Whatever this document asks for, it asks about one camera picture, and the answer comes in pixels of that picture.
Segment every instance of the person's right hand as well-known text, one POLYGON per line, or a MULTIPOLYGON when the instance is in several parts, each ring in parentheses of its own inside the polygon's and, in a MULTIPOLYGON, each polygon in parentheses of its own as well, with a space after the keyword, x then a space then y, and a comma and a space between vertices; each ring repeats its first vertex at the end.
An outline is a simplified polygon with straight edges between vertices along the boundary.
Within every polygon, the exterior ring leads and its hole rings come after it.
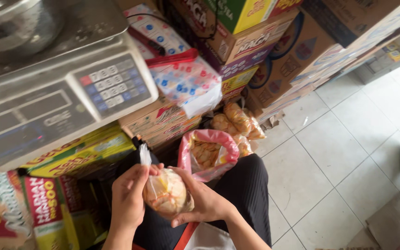
POLYGON ((181 176, 186 188, 190 191, 194 199, 194 210, 175 216, 171 222, 172 227, 187 222, 225 220, 232 212, 237 211, 232 203, 214 192, 214 190, 210 189, 204 183, 196 181, 186 170, 174 167, 169 168, 181 176))

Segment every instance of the digital scale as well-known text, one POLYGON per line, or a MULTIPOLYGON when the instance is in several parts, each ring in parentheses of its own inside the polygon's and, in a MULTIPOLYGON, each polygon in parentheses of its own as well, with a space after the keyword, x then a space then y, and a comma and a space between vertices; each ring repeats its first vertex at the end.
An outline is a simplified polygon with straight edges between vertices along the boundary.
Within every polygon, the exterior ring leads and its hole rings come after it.
POLYGON ((15 169, 158 98, 110 0, 66 0, 44 51, 0 65, 0 171, 15 169))

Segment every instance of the scale display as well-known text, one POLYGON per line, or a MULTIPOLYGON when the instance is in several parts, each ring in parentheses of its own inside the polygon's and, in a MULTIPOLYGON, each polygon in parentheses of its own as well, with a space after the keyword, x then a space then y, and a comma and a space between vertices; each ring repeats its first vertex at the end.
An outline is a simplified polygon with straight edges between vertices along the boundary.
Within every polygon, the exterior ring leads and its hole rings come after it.
POLYGON ((74 74, 102 117, 151 97, 130 55, 74 74))
POLYGON ((5 100, 0 103, 0 166, 94 122, 64 81, 5 100))

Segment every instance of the white tile floor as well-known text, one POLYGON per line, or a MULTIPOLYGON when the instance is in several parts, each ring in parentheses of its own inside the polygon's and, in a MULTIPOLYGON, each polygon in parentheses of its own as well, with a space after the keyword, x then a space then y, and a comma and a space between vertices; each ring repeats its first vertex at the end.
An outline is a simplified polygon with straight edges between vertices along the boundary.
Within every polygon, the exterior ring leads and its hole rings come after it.
POLYGON ((256 153, 269 174, 273 249, 340 248, 400 190, 400 68, 325 84, 284 110, 256 153))

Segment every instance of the stack of cardboard boxes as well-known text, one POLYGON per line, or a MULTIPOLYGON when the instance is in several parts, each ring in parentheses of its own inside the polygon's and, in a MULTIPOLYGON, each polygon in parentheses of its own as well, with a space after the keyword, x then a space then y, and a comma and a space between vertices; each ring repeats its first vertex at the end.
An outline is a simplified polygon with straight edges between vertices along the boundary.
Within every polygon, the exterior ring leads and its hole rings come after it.
POLYGON ((302 0, 170 0, 165 15, 237 96, 298 14, 302 0))
POLYGON ((400 0, 304 0, 247 86, 259 121, 325 83, 400 27, 400 0))

